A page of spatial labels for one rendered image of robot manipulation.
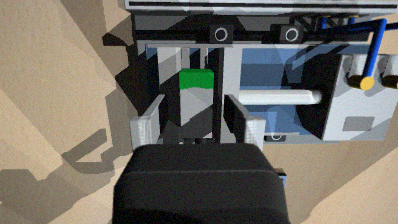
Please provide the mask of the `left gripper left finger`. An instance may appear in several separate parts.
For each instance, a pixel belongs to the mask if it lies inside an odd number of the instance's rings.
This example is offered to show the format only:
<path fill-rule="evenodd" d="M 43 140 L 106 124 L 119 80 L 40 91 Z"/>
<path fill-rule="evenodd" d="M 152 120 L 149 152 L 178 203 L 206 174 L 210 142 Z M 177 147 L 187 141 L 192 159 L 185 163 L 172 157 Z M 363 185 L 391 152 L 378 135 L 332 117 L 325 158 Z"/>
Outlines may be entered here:
<path fill-rule="evenodd" d="M 168 118 L 168 96 L 158 95 L 141 117 L 129 121 L 132 152 L 141 145 L 156 144 Z"/>

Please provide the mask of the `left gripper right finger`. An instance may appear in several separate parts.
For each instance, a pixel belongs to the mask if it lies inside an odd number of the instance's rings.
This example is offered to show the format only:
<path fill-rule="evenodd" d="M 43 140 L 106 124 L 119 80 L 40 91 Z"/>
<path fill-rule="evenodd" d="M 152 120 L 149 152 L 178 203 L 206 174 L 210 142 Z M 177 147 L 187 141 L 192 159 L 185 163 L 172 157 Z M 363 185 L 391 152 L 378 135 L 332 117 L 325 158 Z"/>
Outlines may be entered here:
<path fill-rule="evenodd" d="M 223 118 L 238 143 L 251 143 L 262 151 L 265 119 L 253 116 L 233 94 L 224 95 Z"/>

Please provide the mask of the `grey block with green end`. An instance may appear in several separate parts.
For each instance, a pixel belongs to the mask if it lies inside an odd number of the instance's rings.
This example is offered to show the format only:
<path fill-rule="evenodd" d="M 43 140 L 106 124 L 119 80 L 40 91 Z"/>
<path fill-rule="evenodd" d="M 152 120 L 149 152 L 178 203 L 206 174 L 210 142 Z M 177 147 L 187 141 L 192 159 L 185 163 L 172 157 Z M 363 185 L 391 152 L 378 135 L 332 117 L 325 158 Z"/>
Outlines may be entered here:
<path fill-rule="evenodd" d="M 179 72 L 181 138 L 212 138 L 214 72 Z"/>

